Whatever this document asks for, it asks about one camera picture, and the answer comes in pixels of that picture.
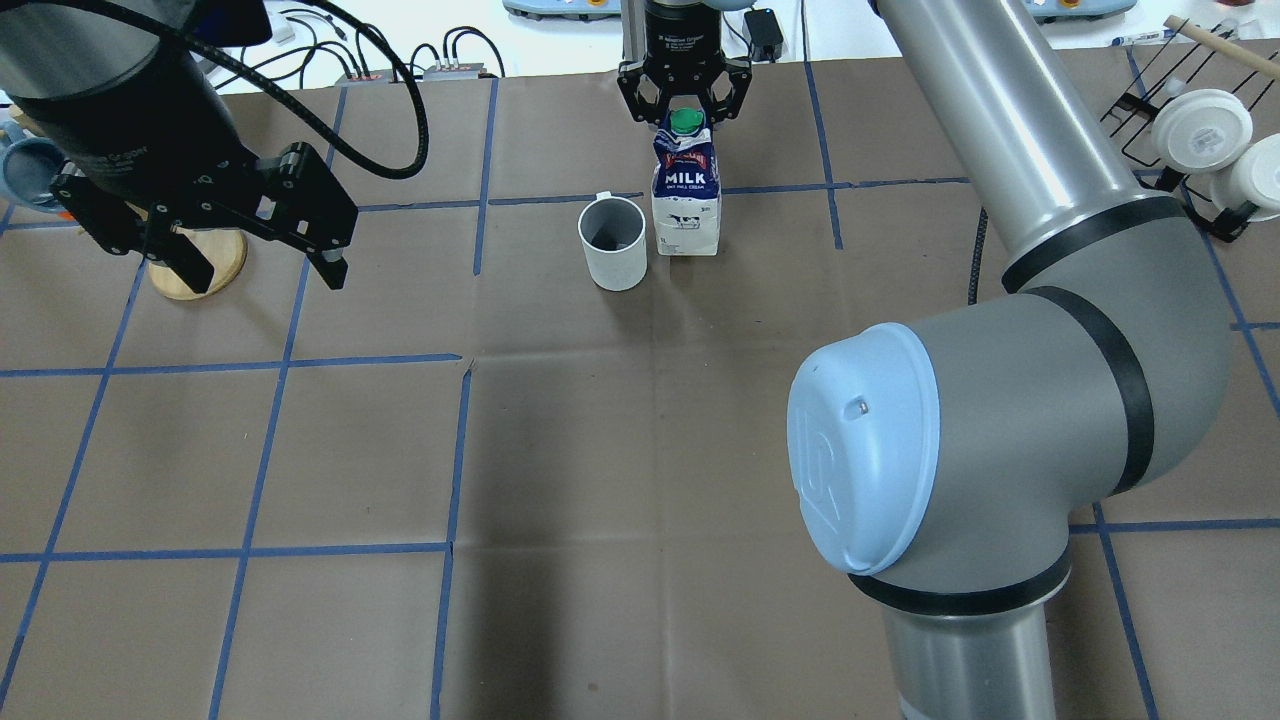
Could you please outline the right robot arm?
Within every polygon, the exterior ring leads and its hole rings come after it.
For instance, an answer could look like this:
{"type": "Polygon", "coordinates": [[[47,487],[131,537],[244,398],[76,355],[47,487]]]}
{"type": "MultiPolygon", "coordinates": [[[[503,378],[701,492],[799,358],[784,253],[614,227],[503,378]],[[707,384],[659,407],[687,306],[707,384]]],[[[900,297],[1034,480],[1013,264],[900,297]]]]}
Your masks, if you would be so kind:
{"type": "Polygon", "coordinates": [[[1220,410],[1228,306],[1021,1],[874,1],[1010,256],[1006,291],[813,352],[788,465],[881,605],[904,719],[1052,719],[1044,603],[1074,509],[1175,468],[1220,410]]]}

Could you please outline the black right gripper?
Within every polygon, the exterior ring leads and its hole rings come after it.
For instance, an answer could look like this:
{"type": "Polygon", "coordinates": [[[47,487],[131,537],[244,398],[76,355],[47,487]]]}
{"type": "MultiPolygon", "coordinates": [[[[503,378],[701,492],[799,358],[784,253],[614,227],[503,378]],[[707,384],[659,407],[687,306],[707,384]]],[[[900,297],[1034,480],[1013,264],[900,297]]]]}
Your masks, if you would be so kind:
{"type": "Polygon", "coordinates": [[[635,122],[658,126],[676,97],[694,97],[712,126],[736,119],[753,79],[751,60],[722,49],[726,12],[750,1],[645,1],[643,76],[617,85],[635,122]]]}

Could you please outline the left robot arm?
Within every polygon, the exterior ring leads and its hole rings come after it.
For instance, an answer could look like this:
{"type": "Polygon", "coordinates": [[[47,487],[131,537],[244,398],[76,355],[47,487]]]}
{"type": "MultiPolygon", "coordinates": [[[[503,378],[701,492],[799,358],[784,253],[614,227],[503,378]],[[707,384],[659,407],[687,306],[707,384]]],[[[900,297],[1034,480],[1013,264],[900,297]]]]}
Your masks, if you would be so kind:
{"type": "Polygon", "coordinates": [[[247,147],[192,58],[187,1],[3,4],[3,91],[61,151],[47,190],[111,255],[192,291],[215,269],[192,231],[239,229],[303,254],[339,290],[357,208],[310,143],[247,147]]]}

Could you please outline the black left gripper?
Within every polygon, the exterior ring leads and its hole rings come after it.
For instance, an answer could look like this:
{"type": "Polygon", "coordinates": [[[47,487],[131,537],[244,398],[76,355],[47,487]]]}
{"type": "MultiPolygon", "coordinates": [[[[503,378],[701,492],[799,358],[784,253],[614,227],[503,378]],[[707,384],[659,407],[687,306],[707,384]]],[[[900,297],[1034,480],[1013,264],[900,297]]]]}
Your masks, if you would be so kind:
{"type": "MultiPolygon", "coordinates": [[[[187,55],[146,55],[102,78],[12,87],[13,102],[102,191],[159,205],[192,231],[241,229],[308,258],[343,290],[357,208],[311,143],[275,155],[246,146],[224,101],[187,55]]],[[[147,225],[161,296],[201,296],[215,266],[170,225],[147,225]]]]}

